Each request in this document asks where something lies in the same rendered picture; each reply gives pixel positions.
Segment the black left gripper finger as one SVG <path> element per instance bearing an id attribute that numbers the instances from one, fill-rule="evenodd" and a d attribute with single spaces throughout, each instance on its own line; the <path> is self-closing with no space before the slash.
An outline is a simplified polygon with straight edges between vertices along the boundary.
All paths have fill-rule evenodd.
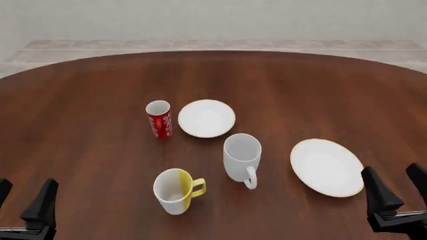
<path id="1" fill-rule="evenodd" d="M 21 214 L 26 227 L 56 227 L 55 202 L 59 184 L 47 179 L 30 206 Z"/>
<path id="2" fill-rule="evenodd" d="M 8 179 L 0 178 L 0 208 L 4 204 L 12 187 L 13 184 Z"/>

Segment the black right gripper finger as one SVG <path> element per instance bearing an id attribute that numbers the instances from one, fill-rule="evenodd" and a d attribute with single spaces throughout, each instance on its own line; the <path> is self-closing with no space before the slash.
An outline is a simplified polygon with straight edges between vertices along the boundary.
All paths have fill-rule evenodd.
<path id="1" fill-rule="evenodd" d="M 361 176 L 367 199 L 367 215 L 395 215 L 404 202 L 397 197 L 381 180 L 371 166 L 366 166 Z"/>
<path id="2" fill-rule="evenodd" d="M 423 200 L 427 200 L 427 170 L 417 163 L 411 163 L 406 168 L 406 173 Z"/>

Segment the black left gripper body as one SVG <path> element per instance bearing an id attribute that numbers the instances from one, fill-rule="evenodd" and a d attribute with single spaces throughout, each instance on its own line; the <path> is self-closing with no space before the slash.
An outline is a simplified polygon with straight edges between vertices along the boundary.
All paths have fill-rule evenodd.
<path id="1" fill-rule="evenodd" d="M 45 226 L 40 230 L 23 227 L 0 227 L 0 240 L 54 240 L 56 229 Z"/>

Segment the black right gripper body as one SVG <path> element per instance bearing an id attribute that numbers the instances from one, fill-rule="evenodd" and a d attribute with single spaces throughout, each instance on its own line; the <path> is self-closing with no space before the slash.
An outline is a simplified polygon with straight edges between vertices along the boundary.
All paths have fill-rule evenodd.
<path id="1" fill-rule="evenodd" d="M 394 215 L 373 215 L 367 217 L 375 233 L 402 233 L 410 240 L 427 240 L 427 211 L 410 211 Z"/>

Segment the large white plate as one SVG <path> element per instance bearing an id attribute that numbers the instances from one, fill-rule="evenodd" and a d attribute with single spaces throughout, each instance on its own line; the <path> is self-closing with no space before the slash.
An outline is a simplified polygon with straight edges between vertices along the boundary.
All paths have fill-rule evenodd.
<path id="1" fill-rule="evenodd" d="M 290 153 L 293 172 L 309 188 L 330 197 L 351 197 L 364 188 L 364 166 L 350 150 L 326 139 L 305 139 Z"/>

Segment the white and yellow mug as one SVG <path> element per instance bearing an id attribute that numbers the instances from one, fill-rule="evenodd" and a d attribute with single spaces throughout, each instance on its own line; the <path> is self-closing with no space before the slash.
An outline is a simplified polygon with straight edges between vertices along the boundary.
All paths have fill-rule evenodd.
<path id="1" fill-rule="evenodd" d="M 185 213 L 191 200 L 205 192 L 205 179 L 193 179 L 187 171 L 178 168 L 163 171 L 153 183 L 155 197 L 170 215 Z"/>

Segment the red patterned mug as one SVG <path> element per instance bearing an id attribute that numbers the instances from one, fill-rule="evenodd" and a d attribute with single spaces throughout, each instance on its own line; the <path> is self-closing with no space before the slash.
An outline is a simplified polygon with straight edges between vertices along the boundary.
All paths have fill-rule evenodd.
<path id="1" fill-rule="evenodd" d="M 149 119 L 153 134 L 158 139 L 167 139 L 173 129 L 171 123 L 171 106 L 167 101 L 156 100 L 149 103 L 145 112 Z"/>

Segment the small white plate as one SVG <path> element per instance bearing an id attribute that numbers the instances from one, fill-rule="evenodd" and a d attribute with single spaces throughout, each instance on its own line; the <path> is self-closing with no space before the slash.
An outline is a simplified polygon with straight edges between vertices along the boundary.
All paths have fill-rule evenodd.
<path id="1" fill-rule="evenodd" d="M 182 107 L 177 121 L 179 127 L 188 135 L 212 138 L 232 129 L 236 114 L 226 103 L 214 99 L 200 99 Z"/>

